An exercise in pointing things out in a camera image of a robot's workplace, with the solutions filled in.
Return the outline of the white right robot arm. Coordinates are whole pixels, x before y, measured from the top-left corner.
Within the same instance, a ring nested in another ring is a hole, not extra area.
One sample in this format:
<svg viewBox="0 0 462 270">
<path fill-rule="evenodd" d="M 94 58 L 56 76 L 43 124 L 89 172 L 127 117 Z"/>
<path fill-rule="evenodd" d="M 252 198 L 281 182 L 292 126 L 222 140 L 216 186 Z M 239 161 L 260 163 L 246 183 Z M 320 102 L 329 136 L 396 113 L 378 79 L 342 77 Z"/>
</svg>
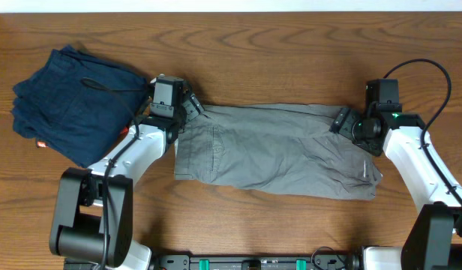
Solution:
<svg viewBox="0 0 462 270">
<path fill-rule="evenodd" d="M 418 217 L 402 247 L 363 247 L 348 269 L 462 269 L 462 186 L 419 115 L 340 109 L 330 131 L 397 168 Z"/>
</svg>

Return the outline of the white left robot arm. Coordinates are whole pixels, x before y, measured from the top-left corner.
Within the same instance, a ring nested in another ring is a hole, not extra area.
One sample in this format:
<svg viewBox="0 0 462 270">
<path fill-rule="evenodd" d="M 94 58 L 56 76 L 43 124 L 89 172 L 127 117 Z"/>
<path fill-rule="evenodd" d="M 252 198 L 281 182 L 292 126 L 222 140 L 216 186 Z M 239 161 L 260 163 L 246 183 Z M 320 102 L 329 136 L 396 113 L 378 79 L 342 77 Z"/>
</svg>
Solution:
<svg viewBox="0 0 462 270">
<path fill-rule="evenodd" d="M 148 269 L 149 247 L 133 239 L 134 187 L 203 107 L 189 86 L 156 89 L 126 137 L 85 169 L 69 168 L 58 185 L 49 249 L 90 269 Z"/>
</svg>

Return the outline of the grey shorts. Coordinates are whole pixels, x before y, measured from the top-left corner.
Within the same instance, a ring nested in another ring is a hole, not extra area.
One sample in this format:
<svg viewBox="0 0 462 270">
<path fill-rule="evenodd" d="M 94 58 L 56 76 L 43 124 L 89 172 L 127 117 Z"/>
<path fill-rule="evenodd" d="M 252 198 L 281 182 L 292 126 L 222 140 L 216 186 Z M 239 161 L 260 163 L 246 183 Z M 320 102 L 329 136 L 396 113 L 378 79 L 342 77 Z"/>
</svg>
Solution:
<svg viewBox="0 0 462 270">
<path fill-rule="evenodd" d="M 205 106 L 177 142 L 175 179 L 270 194 L 372 200 L 382 174 L 330 132 L 337 106 Z"/>
</svg>

